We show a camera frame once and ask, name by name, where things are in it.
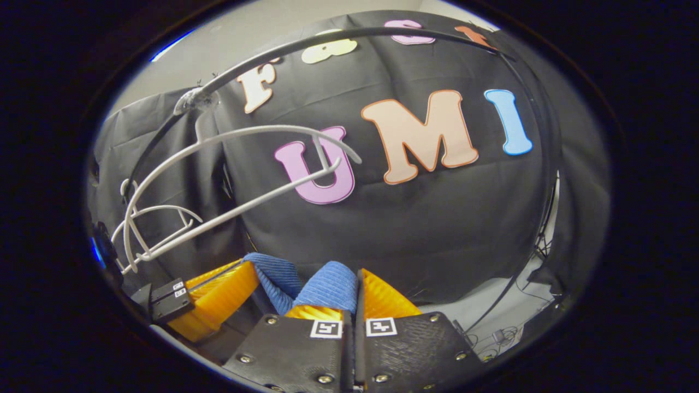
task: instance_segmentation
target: blue letter i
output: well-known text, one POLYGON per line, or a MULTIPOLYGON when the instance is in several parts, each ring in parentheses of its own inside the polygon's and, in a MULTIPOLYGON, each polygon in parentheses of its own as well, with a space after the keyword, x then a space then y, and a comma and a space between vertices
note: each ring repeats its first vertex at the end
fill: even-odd
POLYGON ((533 144, 524 133, 517 107, 514 106, 514 94, 508 90, 486 90, 484 95, 498 110, 503 122, 506 137, 503 150, 509 155, 522 155, 531 150, 533 144))

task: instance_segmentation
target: yellow letter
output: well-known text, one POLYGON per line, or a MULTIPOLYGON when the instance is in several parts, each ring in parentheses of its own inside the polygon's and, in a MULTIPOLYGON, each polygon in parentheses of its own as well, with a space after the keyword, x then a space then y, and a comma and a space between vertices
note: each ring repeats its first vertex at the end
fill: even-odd
MULTIPOLYGON (((335 31, 342 31, 342 29, 321 31, 316 34, 316 36, 333 33, 335 31)), ((340 56, 344 55, 345 53, 350 53, 355 48, 356 41, 349 39, 323 43, 304 50, 303 54, 301 54, 301 59, 306 64, 314 64, 317 62, 322 62, 330 56, 340 56)))
POLYGON ((454 168, 478 159, 471 145, 461 112, 461 94, 455 90, 438 90, 430 94, 427 120, 423 124, 405 106, 394 99, 378 101, 362 109, 361 116, 376 125, 384 143, 389 170, 388 184, 407 182, 417 176, 417 166, 408 163, 405 149, 432 172, 437 166, 439 147, 444 142, 442 165, 454 168))
MULTIPOLYGON (((270 63, 276 63, 279 57, 272 60, 270 63)), ((252 113, 258 109, 260 105, 267 102, 272 97, 272 89, 266 89, 262 86, 262 82, 272 83, 277 78, 277 73, 274 71, 272 64, 264 64, 238 76, 236 79, 243 85, 245 92, 245 113, 252 113)))

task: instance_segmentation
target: cable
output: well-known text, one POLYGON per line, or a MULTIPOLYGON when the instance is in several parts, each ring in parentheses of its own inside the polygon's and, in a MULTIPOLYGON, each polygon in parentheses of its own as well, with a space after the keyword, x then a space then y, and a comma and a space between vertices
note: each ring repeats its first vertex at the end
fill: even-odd
POLYGON ((127 186, 124 189, 124 197, 122 199, 122 203, 125 205, 129 202, 129 191, 131 191, 131 184, 134 182, 134 178, 136 177, 136 174, 138 174, 138 170, 141 168, 143 165, 143 162, 145 161, 146 157, 150 154, 150 152, 155 148, 155 146, 160 142, 160 140, 165 136, 165 134, 170 131, 173 125, 184 115, 170 115, 168 116, 167 120, 163 124, 161 124, 160 128, 158 128, 158 131, 155 133, 155 136, 153 136, 153 139, 148 142, 148 145, 145 147, 143 152, 140 154, 140 157, 138 158, 138 161, 136 161, 136 165, 134 165, 133 171, 131 171, 131 175, 129 176, 129 181, 127 182, 127 186))
POLYGON ((498 356, 498 355, 500 354, 500 351, 499 351, 499 350, 490 348, 489 350, 483 350, 483 351, 477 353, 476 356, 479 357, 483 352, 486 352, 486 351, 495 351, 495 355, 494 355, 494 356, 498 356))
MULTIPOLYGON (((532 253, 529 254, 529 257, 526 259, 526 261, 528 262, 528 261, 531 259, 531 257, 532 257, 533 255, 534 255, 534 252, 532 251, 532 253)), ((522 265, 519 267, 519 269, 517 270, 517 272, 515 272, 515 274, 512 275, 512 278, 510 279, 510 281, 509 281, 509 282, 507 283, 507 285, 505 286, 505 289, 503 289, 503 291, 500 293, 500 296, 498 296, 498 298, 495 299, 495 301, 493 302, 492 306, 490 306, 490 308, 488 308, 488 309, 486 310, 486 312, 483 313, 483 315, 481 315, 480 318, 478 318, 478 320, 476 320, 476 322, 474 322, 468 329, 466 329, 466 333, 468 333, 471 329, 473 329, 473 327, 475 327, 479 322, 481 322, 481 321, 483 320, 483 318, 485 318, 486 315, 488 315, 488 314, 498 305, 498 303, 500 303, 500 300, 502 300, 503 297, 505 297, 505 295, 507 294, 507 292, 510 290, 510 288, 512 288, 512 284, 514 284, 514 283, 517 281, 517 278, 518 278, 519 275, 522 273, 522 271, 524 270, 525 267, 526 267, 526 264, 522 264, 522 265)))
POLYGON ((549 207, 548 207, 547 212, 546 212, 546 220, 544 220, 545 224, 541 227, 541 232, 539 233, 540 236, 543 235, 544 232, 546 231, 546 227, 548 226, 547 224, 549 222, 549 218, 551 218, 551 212, 554 210, 554 201, 556 200, 556 185, 557 184, 558 184, 557 182, 554 182, 554 188, 553 188, 552 193, 551 193, 551 201, 549 202, 549 207))
MULTIPOLYGON (((476 335, 471 333, 471 334, 466 334, 466 336, 476 336, 476 335)), ((476 348, 476 345, 478 345, 478 336, 476 336, 476 342, 473 344, 472 348, 476 348)))
POLYGON ((499 347, 500 347, 500 343, 494 342, 494 343, 490 343, 490 344, 484 346, 483 348, 481 348, 481 349, 480 349, 480 352, 478 352, 478 353, 479 353, 479 354, 480 354, 480 353, 483 353, 483 351, 484 351, 486 348, 492 347, 493 345, 497 345, 497 346, 498 346, 498 352, 500 352, 500 348, 499 348, 499 347))
POLYGON ((510 329, 510 328, 509 328, 509 327, 506 327, 506 328, 501 329, 501 330, 503 331, 503 333, 513 333, 513 334, 517 334, 517 332, 519 331, 519 329, 516 328, 516 327, 514 327, 514 326, 512 327, 512 329, 514 329, 514 331, 511 331, 511 330, 508 330, 508 329, 510 329))
POLYGON ((235 77, 239 76, 243 72, 246 72, 250 69, 253 69, 256 66, 259 66, 260 64, 265 64, 267 62, 270 62, 271 60, 276 59, 277 57, 281 57, 284 55, 288 55, 290 53, 296 52, 297 50, 302 50, 306 48, 310 48, 312 46, 316 45, 321 45, 325 44, 328 42, 332 41, 339 41, 339 40, 344 40, 344 39, 349 39, 349 38, 361 38, 361 37, 369 37, 369 36, 395 36, 395 35, 411 35, 411 36, 418 36, 418 37, 429 37, 429 38, 439 38, 443 39, 446 41, 455 41, 458 43, 464 43, 466 45, 470 45, 479 49, 486 50, 487 52, 490 52, 494 55, 500 55, 503 59, 511 59, 512 61, 516 61, 514 57, 506 55, 505 53, 501 52, 500 50, 497 50, 495 48, 491 48, 487 45, 482 45, 479 43, 476 43, 472 41, 470 38, 466 36, 455 36, 451 34, 446 34, 446 33, 441 33, 439 31, 432 31, 432 30, 427 30, 427 29, 412 29, 408 27, 360 27, 357 29, 348 29, 348 30, 342 30, 342 31, 335 31, 333 33, 327 33, 327 34, 321 34, 319 36, 311 36, 307 38, 302 38, 300 40, 287 43, 284 45, 280 45, 276 48, 270 49, 266 52, 263 52, 257 56, 251 57, 248 60, 245 60, 244 62, 238 64, 237 66, 234 66, 224 72, 222 72, 220 75, 218 75, 216 78, 213 78, 210 80, 206 85, 204 85, 199 92, 197 92, 197 96, 206 96, 209 94, 212 94, 216 90, 220 89, 224 85, 226 85, 228 82, 233 80, 235 77))
POLYGON ((544 299, 544 298, 542 298, 541 296, 536 296, 535 294, 530 294, 530 293, 525 292, 522 288, 519 287, 519 284, 517 284, 516 281, 514 282, 514 284, 517 286, 517 289, 518 289, 521 293, 523 293, 523 294, 525 294, 525 295, 537 297, 537 298, 539 298, 539 299, 541 299, 541 300, 543 300, 543 301, 551 301, 551 300, 549 300, 549 299, 544 299))

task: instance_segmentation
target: pink letter u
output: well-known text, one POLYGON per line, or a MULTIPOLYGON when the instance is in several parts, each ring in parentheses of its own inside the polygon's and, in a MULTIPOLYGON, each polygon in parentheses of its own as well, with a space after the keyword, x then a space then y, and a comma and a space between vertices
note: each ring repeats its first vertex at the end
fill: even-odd
MULTIPOLYGON (((323 134, 341 141, 345 137, 345 128, 341 126, 330 127, 320 130, 323 134)), ((301 198, 304 198, 310 203, 325 205, 328 203, 337 203, 347 198, 354 190, 354 174, 350 161, 347 159, 345 152, 338 146, 320 139, 320 145, 328 157, 328 163, 332 165, 340 158, 340 166, 335 170, 335 182, 332 185, 320 186, 315 182, 307 182, 296 187, 296 192, 301 198)), ((303 159, 305 145, 303 142, 294 141, 278 148, 274 153, 274 158, 284 165, 291 181, 298 180, 310 175, 308 165, 303 159)))

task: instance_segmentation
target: peach letter m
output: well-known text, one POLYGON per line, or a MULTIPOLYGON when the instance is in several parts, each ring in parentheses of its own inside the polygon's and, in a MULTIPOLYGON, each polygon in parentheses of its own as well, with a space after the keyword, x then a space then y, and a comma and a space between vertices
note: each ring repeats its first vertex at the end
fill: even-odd
POLYGON ((442 165, 456 168, 478 159, 471 145, 461 112, 461 94, 438 90, 430 94, 425 123, 394 99, 378 101, 362 109, 361 116, 374 123, 381 136, 389 170, 384 181, 404 183, 417 176, 417 166, 408 162, 410 150, 420 164, 432 172, 437 167, 440 144, 444 143, 442 165))

